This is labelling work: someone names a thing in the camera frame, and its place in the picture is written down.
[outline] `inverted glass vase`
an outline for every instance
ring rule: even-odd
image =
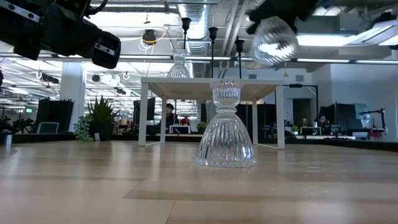
[[[187,51],[184,49],[174,49],[174,65],[167,74],[167,78],[190,78],[188,69],[185,66],[185,56]]]
[[[261,21],[254,36],[251,57],[265,65],[290,60],[299,50],[299,42],[290,26],[279,17]]]
[[[242,87],[239,80],[220,80],[210,84],[217,114],[203,134],[196,164],[214,167],[250,167],[256,164],[249,133],[235,114]]]

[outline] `wooden table surface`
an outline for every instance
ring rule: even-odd
[[[0,224],[398,223],[398,154],[258,148],[251,169],[192,162],[197,143],[0,148]]]

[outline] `white table leg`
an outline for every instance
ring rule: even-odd
[[[147,137],[148,83],[141,83],[141,103],[139,112],[138,145],[145,146]]]
[[[285,149],[285,123],[284,123],[284,87],[276,86],[276,125],[278,134],[278,149]]]
[[[160,142],[166,142],[166,104],[165,96],[162,98],[162,121],[160,123]]]
[[[257,101],[252,101],[252,121],[253,121],[253,144],[259,144],[259,128],[258,128],[258,117],[257,117]]]

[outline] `plant pot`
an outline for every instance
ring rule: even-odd
[[[100,141],[108,141],[111,139],[113,134],[114,124],[113,123],[100,123],[97,121],[90,122],[90,130],[88,131],[90,136],[94,137],[95,133],[99,133]]]

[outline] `glass vase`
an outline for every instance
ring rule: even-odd
[[[299,49],[292,28],[276,16],[261,21],[253,44],[251,57],[269,66],[290,60]]]
[[[249,133],[235,114],[243,83],[220,80],[210,84],[216,116],[201,139],[195,163],[215,167],[250,167],[256,160]]]
[[[187,51],[184,49],[174,49],[174,65],[167,74],[167,78],[190,78],[188,69],[185,66],[185,56]]]

